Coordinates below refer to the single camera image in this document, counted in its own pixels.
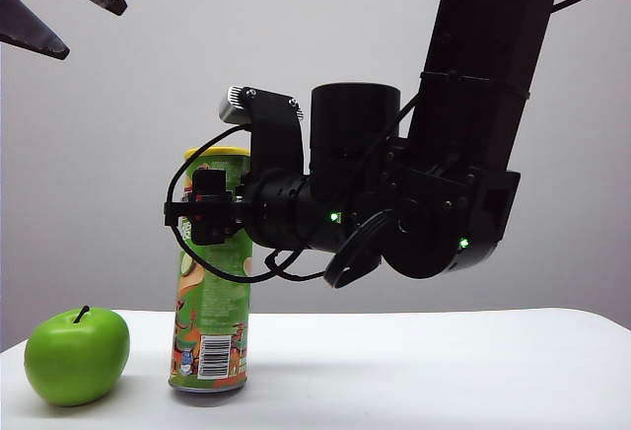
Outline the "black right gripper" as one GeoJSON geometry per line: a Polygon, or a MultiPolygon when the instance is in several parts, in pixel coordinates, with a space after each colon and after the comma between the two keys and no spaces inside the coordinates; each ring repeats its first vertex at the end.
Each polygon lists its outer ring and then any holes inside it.
{"type": "Polygon", "coordinates": [[[258,245],[274,250],[313,250],[306,241],[313,221],[311,175],[272,169],[256,177],[253,172],[221,169],[193,171],[191,190],[181,201],[173,201],[177,181],[172,177],[164,203],[165,225],[180,245],[218,246],[242,226],[237,220],[236,196],[245,203],[245,230],[258,245]]]}

